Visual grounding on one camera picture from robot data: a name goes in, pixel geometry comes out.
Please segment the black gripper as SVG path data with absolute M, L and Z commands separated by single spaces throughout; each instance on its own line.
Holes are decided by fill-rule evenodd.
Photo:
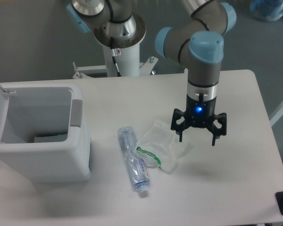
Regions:
M 186 111 L 175 108 L 173 111 L 170 129 L 179 135 L 179 142 L 183 140 L 183 131 L 189 127 L 207 128 L 213 135 L 212 146 L 216 140 L 227 134 L 227 114 L 215 114 L 216 98 L 203 103 L 186 97 Z M 218 128 L 214 122 L 217 121 L 221 127 Z

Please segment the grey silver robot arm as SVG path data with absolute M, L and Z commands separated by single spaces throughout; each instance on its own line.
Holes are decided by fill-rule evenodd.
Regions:
M 223 35 L 236 22 L 234 8 L 214 0 L 184 0 L 191 21 L 184 27 L 165 27 L 155 38 L 155 49 L 164 58 L 188 70 L 186 109 L 175 109 L 171 130 L 206 128 L 213 139 L 227 133 L 227 115 L 215 114 L 216 91 L 224 57 Z M 77 29 L 93 32 L 105 52 L 110 77 L 139 74 L 139 53 L 128 54 L 146 34 L 143 19 L 129 0 L 72 0 L 67 12 Z

